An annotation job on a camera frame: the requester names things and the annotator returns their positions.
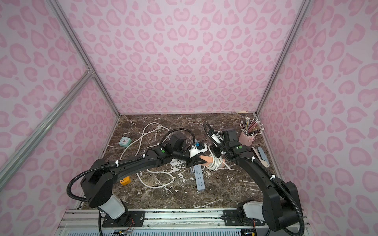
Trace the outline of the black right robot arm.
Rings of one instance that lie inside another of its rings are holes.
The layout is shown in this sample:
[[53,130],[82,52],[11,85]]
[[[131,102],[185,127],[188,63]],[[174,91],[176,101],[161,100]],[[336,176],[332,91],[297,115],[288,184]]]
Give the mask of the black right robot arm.
[[260,220],[264,221],[271,231],[283,230],[290,236],[304,235],[304,215],[295,184],[285,182],[272,174],[252,148],[239,142],[234,129],[216,132],[208,123],[205,123],[203,128],[213,142],[212,149],[246,171],[262,191]]

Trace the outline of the yellow power strip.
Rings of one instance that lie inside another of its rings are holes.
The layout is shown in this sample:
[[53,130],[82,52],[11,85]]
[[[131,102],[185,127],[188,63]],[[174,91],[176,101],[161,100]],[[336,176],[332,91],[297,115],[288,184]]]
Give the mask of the yellow power strip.
[[126,186],[131,183],[131,178],[130,177],[125,177],[122,180],[120,180],[120,184],[123,186]]

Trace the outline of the pink power strip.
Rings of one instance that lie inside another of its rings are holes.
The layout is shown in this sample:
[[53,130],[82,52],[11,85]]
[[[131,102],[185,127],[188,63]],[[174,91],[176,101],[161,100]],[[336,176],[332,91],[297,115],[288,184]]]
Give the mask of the pink power strip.
[[216,171],[226,166],[225,160],[221,157],[214,157],[212,154],[209,156],[201,155],[200,157],[207,161],[206,164],[201,164],[201,166],[205,166],[211,171]]

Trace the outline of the light blue power strip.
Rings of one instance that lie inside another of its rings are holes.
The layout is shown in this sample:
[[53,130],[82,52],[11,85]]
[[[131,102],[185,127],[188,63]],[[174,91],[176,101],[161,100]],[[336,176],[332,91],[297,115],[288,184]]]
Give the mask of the light blue power strip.
[[204,191],[205,183],[204,183],[202,168],[200,165],[194,166],[194,174],[195,174],[195,179],[196,179],[197,190],[199,192]]

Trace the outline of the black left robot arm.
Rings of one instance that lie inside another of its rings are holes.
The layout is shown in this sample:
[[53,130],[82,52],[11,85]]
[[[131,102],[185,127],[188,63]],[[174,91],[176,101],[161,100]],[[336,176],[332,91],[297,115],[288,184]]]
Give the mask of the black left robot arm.
[[201,156],[208,146],[196,142],[187,146],[186,128],[178,128],[164,135],[162,141],[146,149],[140,155],[108,162],[96,160],[89,170],[75,176],[67,186],[67,195],[77,201],[87,202],[113,220],[129,218],[125,204],[113,194],[113,185],[140,171],[157,168],[170,163],[173,159],[184,161],[186,167],[204,164]]

